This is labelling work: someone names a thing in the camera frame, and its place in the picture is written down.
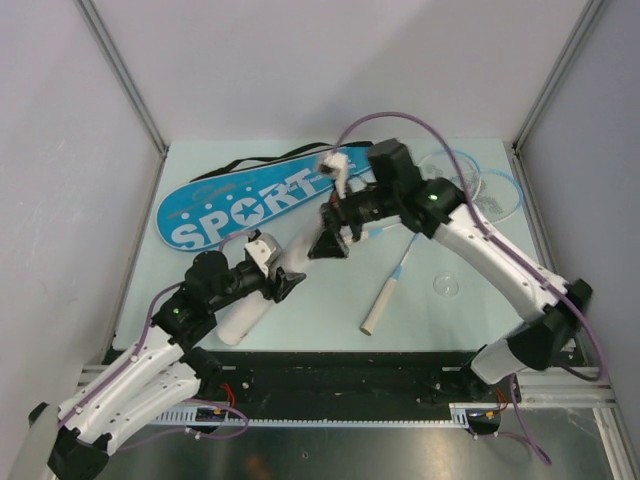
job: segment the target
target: white wall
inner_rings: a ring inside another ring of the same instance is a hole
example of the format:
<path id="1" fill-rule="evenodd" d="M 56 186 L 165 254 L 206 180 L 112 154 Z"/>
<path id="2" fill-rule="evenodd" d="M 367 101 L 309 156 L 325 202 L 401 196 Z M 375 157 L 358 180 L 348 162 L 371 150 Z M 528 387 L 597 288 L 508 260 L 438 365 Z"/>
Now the white wall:
<path id="1" fill-rule="evenodd" d="M 96 354 L 159 158 L 73 2 L 0 14 L 0 478 Z"/>
<path id="2" fill-rule="evenodd" d="M 524 150 L 558 263 L 595 289 L 590 315 L 640 449 L 640 2 L 618 0 Z"/>
<path id="3" fill-rule="evenodd" d="M 163 135 L 513 139 L 587 0 L 96 0 Z M 405 122 L 363 135 L 415 136 Z"/>

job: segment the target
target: gray wall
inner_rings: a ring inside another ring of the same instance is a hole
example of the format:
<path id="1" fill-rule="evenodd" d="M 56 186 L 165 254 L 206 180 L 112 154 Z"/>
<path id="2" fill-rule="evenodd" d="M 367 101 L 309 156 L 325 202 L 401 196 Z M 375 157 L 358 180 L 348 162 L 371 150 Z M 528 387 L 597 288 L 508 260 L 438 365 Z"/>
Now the gray wall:
<path id="1" fill-rule="evenodd" d="M 559 269 L 595 288 L 589 318 L 640 448 L 640 2 L 604 12 L 524 148 Z"/>
<path id="2" fill-rule="evenodd" d="M 160 160 L 74 2 L 0 13 L 0 478 L 74 391 L 120 297 Z"/>

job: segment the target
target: star logo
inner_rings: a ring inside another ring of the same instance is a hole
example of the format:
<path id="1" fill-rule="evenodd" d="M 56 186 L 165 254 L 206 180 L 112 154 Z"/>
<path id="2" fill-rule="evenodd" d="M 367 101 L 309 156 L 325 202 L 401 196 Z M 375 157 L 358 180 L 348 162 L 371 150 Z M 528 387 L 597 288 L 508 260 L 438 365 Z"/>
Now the star logo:
<path id="1" fill-rule="evenodd" d="M 242 198 L 231 207 L 231 217 L 248 227 L 264 218 L 264 207 L 253 198 Z"/>

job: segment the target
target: white table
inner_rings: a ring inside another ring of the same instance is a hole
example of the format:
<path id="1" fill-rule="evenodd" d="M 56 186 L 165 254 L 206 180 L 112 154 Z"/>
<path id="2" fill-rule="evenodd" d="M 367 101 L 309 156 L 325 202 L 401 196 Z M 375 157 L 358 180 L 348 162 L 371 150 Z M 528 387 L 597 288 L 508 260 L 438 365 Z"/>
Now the white table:
<path id="1" fill-rule="evenodd" d="M 153 296 L 182 280 L 195 255 L 174 250 L 160 239 L 155 213 L 162 199 L 190 179 L 236 158 L 280 155 L 309 141 L 171 145 L 116 328 L 114 349 L 126 349 L 137 339 Z M 440 148 L 433 140 L 402 141 L 411 148 L 416 162 Z M 451 139 L 451 145 L 473 155 L 483 169 L 511 173 L 499 139 Z M 320 195 L 260 228 L 286 245 L 327 196 Z M 497 227 L 527 255 L 537 258 L 522 210 Z M 213 333 L 200 345 L 209 350 L 242 351 L 468 351 L 496 340 L 519 323 L 510 304 L 489 282 L 454 253 L 425 237 L 414 246 L 374 335 L 362 334 L 359 326 L 411 236 L 407 229 L 396 227 L 354 245 L 347 260 L 315 262 L 308 278 L 272 308 L 240 345 L 229 347 Z M 242 243 L 236 240 L 225 250 L 231 266 L 242 259 Z M 434 291 L 434 279 L 443 272 L 453 274 L 459 284 L 455 297 Z"/>

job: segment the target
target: black bag strap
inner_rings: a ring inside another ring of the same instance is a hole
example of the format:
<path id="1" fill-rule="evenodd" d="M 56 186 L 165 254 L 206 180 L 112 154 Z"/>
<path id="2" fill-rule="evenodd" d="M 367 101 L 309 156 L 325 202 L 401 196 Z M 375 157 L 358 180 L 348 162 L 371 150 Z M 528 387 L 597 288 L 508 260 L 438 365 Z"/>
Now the black bag strap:
<path id="1" fill-rule="evenodd" d="M 373 142 L 362 141 L 362 142 L 345 143 L 342 146 L 343 147 L 370 147 L 371 145 L 373 145 Z M 240 158 L 238 160 L 234 160 L 233 162 L 229 163 L 228 165 L 225 165 L 224 167 L 216 168 L 215 170 L 211 170 L 210 172 L 207 172 L 207 173 L 205 173 L 203 175 L 200 175 L 199 177 L 196 177 L 193 180 L 191 180 L 189 183 L 197 182 L 198 180 L 204 180 L 205 178 L 217 177 L 218 175 L 224 175 L 225 173 L 231 172 L 233 169 L 235 169 L 242 162 L 247 162 L 249 160 L 255 160 L 255 161 L 263 162 L 263 163 L 271 163 L 271 162 L 275 162 L 276 160 L 291 160 L 292 158 L 300 156 L 300 155 L 304 154 L 305 152 L 308 152 L 309 150 L 314 150 L 314 149 L 320 148 L 320 147 L 332 147 L 332 146 L 333 145 L 329 145 L 328 143 L 324 143 L 324 142 L 314 142 L 314 143 L 308 143 L 307 145 L 302 145 L 301 147 L 298 147 L 298 148 L 294 148 L 293 150 L 291 150 L 291 151 L 289 151 L 287 153 L 284 153 L 284 154 L 280 155 L 279 157 L 247 157 L 247 158 Z"/>

